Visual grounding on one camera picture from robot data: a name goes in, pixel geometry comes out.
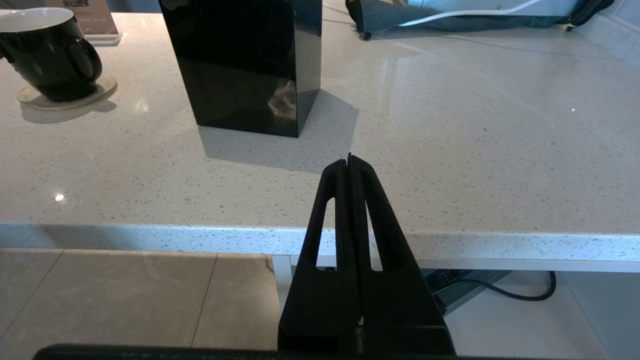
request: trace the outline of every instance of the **black mug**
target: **black mug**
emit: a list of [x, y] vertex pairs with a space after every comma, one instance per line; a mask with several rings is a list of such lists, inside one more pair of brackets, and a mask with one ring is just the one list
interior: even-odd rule
[[71, 10], [34, 8], [0, 15], [0, 53], [51, 101], [73, 101], [96, 91], [102, 63]]

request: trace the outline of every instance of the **countertop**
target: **countertop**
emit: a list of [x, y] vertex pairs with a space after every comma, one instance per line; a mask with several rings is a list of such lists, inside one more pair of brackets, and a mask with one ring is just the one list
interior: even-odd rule
[[0, 247], [296, 255], [322, 169], [352, 152], [420, 261], [640, 271], [638, 69], [559, 28], [366, 42], [323, 18], [297, 139], [198, 127], [159, 14], [114, 14], [97, 104], [21, 108], [0, 61]]

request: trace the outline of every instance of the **black box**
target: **black box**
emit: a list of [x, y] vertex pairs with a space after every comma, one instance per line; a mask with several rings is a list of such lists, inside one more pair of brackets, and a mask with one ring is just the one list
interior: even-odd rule
[[196, 122], [298, 137], [320, 89], [322, 0], [159, 0]]

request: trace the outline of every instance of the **qr code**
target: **qr code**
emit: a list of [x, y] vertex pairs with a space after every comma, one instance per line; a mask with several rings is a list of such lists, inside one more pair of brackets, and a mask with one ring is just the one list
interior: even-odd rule
[[89, 0], [62, 0], [65, 8], [88, 8]]

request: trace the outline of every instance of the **tile floor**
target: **tile floor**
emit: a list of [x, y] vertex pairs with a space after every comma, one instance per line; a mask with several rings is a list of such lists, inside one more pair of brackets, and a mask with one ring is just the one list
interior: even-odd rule
[[276, 349], [279, 311], [267, 256], [0, 249], [0, 359], [54, 343]]

